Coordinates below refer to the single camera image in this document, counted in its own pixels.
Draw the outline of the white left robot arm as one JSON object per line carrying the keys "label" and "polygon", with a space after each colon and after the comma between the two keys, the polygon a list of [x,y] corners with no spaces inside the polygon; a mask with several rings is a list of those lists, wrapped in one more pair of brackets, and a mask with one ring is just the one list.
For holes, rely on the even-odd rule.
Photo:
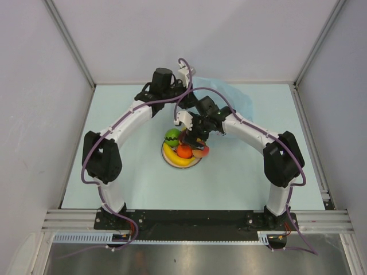
{"label": "white left robot arm", "polygon": [[126,140],[145,122],[152,119],[166,104],[185,109],[194,106],[194,68],[179,61],[180,78],[167,68],[157,68],[152,80],[134,97],[129,109],[100,132],[89,131],[84,136],[81,180],[97,187],[101,207],[108,212],[107,223],[114,229],[127,222],[126,203],[114,189],[123,169],[120,149]]}

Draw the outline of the green fake watermelon ball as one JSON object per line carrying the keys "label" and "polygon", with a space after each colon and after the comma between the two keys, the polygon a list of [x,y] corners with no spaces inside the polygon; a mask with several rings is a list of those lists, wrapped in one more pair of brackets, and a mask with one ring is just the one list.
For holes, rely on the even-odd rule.
{"label": "green fake watermelon ball", "polygon": [[176,128],[169,129],[165,133],[164,142],[170,146],[170,147],[176,147],[179,145],[179,136],[181,134],[181,131]]}

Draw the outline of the orange fake fruit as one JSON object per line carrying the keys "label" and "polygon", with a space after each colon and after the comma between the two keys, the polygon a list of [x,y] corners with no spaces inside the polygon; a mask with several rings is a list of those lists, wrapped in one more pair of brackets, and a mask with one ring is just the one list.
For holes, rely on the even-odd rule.
{"label": "orange fake fruit", "polygon": [[186,144],[179,144],[176,149],[176,154],[184,159],[190,159],[193,156],[192,148]]}

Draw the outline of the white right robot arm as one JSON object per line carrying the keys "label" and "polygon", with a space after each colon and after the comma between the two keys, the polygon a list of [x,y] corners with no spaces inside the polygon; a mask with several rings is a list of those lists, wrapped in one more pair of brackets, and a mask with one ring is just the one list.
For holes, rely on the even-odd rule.
{"label": "white right robot arm", "polygon": [[294,134],[269,132],[244,118],[230,105],[219,108],[209,96],[200,100],[186,96],[178,106],[182,110],[175,115],[175,122],[186,127],[183,142],[199,152],[204,151],[209,134],[219,132],[233,135],[261,153],[264,173],[271,184],[264,207],[264,222],[271,230],[283,226],[290,213],[294,180],[304,176],[304,158]]}

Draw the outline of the dark red fake apple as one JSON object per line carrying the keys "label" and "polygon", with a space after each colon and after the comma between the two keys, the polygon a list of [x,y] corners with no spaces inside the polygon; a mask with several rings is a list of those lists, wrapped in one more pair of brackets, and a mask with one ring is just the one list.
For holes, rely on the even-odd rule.
{"label": "dark red fake apple", "polygon": [[187,144],[186,142],[186,131],[182,131],[178,136],[179,144]]}

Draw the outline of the yellow fake banana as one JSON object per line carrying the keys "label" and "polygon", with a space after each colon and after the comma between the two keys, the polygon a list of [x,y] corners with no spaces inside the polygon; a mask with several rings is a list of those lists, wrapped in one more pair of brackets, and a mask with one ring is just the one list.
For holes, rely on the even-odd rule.
{"label": "yellow fake banana", "polygon": [[163,153],[164,153],[164,156],[166,157],[166,159],[168,159],[171,163],[173,163],[173,164],[175,164],[176,166],[179,166],[179,167],[189,166],[191,163],[193,163],[196,160],[195,157],[192,157],[190,159],[180,158],[173,151],[173,149],[170,146],[168,146],[166,143],[163,143],[162,149],[163,149]]}

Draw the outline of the light blue cartoon plastic bag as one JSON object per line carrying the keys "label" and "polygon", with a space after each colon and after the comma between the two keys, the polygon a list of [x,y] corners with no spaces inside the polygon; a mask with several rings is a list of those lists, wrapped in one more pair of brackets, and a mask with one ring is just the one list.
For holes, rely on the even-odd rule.
{"label": "light blue cartoon plastic bag", "polygon": [[[200,87],[216,90],[226,98],[231,107],[238,113],[238,116],[242,116],[253,122],[253,102],[249,95],[216,78],[193,77],[193,88]],[[221,96],[209,90],[197,90],[192,92],[191,95],[192,94],[194,94],[198,100],[201,100],[205,96],[209,96],[219,109],[228,106]]]}

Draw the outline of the pink fake peach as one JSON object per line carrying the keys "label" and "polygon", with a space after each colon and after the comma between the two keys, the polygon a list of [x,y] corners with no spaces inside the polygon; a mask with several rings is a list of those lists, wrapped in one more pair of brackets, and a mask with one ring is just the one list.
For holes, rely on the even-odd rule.
{"label": "pink fake peach", "polygon": [[209,153],[210,149],[208,146],[205,146],[202,150],[200,149],[193,149],[192,154],[195,158],[204,158]]}

